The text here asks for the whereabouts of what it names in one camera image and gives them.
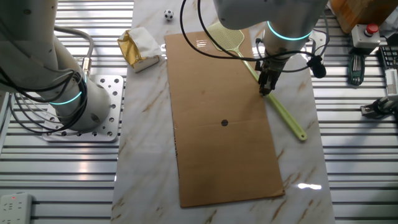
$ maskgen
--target orange object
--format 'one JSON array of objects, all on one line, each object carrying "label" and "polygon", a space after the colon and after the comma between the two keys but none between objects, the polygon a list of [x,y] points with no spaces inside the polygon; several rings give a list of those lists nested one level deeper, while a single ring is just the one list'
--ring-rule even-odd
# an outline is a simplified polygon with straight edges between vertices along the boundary
[{"label": "orange object", "polygon": [[349,34],[356,24],[381,25],[398,6],[398,0],[331,0],[341,29]]}]

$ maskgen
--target crumpled paper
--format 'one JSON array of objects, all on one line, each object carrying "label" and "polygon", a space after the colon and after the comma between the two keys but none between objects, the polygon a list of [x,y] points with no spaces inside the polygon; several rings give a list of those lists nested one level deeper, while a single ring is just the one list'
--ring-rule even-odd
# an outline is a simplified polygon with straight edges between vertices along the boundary
[{"label": "crumpled paper", "polygon": [[158,43],[144,27],[126,30],[118,44],[124,59],[135,72],[156,64],[162,54]]}]

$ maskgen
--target brown cardboard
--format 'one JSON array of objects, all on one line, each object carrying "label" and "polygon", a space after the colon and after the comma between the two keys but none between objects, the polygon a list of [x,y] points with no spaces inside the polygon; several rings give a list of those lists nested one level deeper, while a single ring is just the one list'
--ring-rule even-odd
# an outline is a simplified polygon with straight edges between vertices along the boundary
[{"label": "brown cardboard", "polygon": [[332,0],[341,29],[349,34],[356,24],[381,25],[398,6],[398,0]]},{"label": "brown cardboard", "polygon": [[[252,57],[243,32],[241,53]],[[225,55],[204,32],[188,38],[206,53]],[[195,52],[182,34],[165,39],[181,207],[284,195],[264,102],[249,70],[240,60]]]}]

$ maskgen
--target white marble surface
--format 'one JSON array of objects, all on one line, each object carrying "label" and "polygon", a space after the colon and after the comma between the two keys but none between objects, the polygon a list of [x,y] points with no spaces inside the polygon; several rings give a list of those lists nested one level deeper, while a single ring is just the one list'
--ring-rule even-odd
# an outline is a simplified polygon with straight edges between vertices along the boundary
[{"label": "white marble surface", "polygon": [[[187,32],[201,30],[196,3],[187,2]],[[136,0],[132,27],[145,27],[162,45],[164,35],[181,33],[180,4],[180,0]],[[163,17],[166,9],[175,12],[172,22]],[[206,25],[217,21],[212,0],[203,0],[202,11]],[[250,28],[253,41],[264,26],[262,23]],[[304,64],[305,59],[296,55],[286,69]],[[111,223],[334,223],[310,72],[282,74],[274,94],[308,134],[305,142],[299,142],[265,100],[286,195],[182,209],[167,61],[163,57],[138,74],[130,69]]]}]

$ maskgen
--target metal plate with holes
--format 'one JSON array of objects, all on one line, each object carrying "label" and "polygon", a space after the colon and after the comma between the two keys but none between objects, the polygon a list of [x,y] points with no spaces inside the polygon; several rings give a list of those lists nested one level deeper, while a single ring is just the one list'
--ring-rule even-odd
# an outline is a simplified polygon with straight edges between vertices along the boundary
[{"label": "metal plate with holes", "polygon": [[[113,142],[118,137],[119,118],[121,113],[122,92],[124,86],[123,77],[119,75],[92,75],[91,80],[105,88],[111,97],[111,109],[108,117],[92,132],[80,133],[72,130],[64,130],[51,135],[43,134],[48,142]],[[49,105],[48,112],[55,114],[55,109]],[[47,119],[59,121],[51,114],[46,114]],[[59,124],[45,121],[45,126],[57,129]]]}]

